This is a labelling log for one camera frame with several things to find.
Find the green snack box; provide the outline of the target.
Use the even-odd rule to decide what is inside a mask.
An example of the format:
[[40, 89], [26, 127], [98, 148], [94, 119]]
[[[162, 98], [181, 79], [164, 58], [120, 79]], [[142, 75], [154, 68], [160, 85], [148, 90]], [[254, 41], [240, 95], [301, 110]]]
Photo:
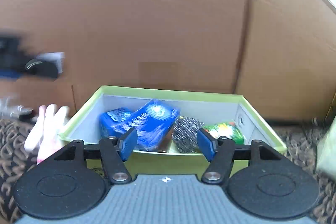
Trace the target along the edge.
[[244, 144], [244, 135], [240, 132], [235, 122], [223, 122], [211, 124], [204, 129], [215, 139], [227, 137], [235, 141], [236, 144]]

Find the steel wool scrubber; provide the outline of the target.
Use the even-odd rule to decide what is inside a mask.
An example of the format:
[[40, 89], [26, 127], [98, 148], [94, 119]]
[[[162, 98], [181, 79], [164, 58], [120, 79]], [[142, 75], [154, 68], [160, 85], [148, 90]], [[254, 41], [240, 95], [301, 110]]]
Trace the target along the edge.
[[179, 116], [174, 124], [172, 139], [180, 153], [199, 153], [197, 133], [205, 124], [198, 119]]

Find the blue packet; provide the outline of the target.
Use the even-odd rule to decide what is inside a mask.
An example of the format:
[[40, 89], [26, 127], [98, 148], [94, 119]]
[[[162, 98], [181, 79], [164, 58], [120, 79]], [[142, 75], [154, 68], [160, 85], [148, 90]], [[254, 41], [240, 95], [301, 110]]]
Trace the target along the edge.
[[178, 108], [160, 100], [151, 100], [131, 114], [118, 128], [122, 132], [135, 128], [137, 130], [137, 149], [154, 151], [159, 147], [179, 114]]

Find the white pink gloves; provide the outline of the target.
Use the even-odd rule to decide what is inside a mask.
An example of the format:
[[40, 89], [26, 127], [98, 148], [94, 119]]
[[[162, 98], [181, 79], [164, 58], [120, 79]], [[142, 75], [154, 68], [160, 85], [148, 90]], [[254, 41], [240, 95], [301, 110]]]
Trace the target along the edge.
[[58, 108], [56, 104], [39, 107], [36, 124], [24, 144], [26, 152], [37, 152], [37, 165], [64, 147], [59, 133], [69, 121], [69, 110], [68, 106]]

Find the blue square tin box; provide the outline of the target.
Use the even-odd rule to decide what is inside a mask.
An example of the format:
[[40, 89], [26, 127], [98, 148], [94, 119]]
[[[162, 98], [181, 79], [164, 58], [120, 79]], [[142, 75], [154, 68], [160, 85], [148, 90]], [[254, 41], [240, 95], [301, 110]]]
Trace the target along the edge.
[[102, 138], [115, 136], [120, 139], [131, 127], [127, 121], [131, 118], [133, 112], [128, 108], [120, 107], [99, 115], [98, 123]]

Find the white shipping label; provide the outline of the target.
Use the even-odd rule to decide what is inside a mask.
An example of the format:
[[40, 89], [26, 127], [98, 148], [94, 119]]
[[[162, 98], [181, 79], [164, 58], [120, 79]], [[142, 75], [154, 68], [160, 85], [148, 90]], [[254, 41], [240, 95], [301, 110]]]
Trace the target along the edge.
[[54, 63], [58, 69], [58, 73], [63, 73], [64, 52], [41, 53], [37, 55], [37, 58]]

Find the light green cardboard box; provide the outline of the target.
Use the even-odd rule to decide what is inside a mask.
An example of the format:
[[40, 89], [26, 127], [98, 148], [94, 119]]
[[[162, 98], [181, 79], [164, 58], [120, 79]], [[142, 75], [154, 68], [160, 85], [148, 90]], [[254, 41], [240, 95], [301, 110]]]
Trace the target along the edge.
[[[109, 110], [125, 107], [138, 110], [151, 99], [158, 99], [179, 109], [181, 116], [191, 123], [200, 121], [205, 125], [234, 122], [250, 144], [260, 139], [285, 155], [287, 147], [261, 115], [241, 95], [198, 93], [172, 90], [155, 90], [101, 86], [77, 111], [59, 134], [63, 141], [81, 139], [85, 144], [94, 144], [101, 139], [98, 117]], [[149, 174], [197, 174], [201, 176], [209, 163], [201, 153], [180, 152], [187, 149], [195, 139], [190, 132], [171, 131], [157, 150], [135, 150], [126, 162], [132, 176]]]

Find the large brown cardboard box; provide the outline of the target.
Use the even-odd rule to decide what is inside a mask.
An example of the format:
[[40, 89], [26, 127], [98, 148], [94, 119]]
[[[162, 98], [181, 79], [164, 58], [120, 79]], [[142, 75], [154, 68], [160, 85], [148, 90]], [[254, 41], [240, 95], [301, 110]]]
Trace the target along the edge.
[[335, 104], [329, 0], [1, 0], [1, 30], [62, 52], [57, 80], [1, 80], [1, 95], [76, 111], [103, 85], [241, 94], [265, 118]]

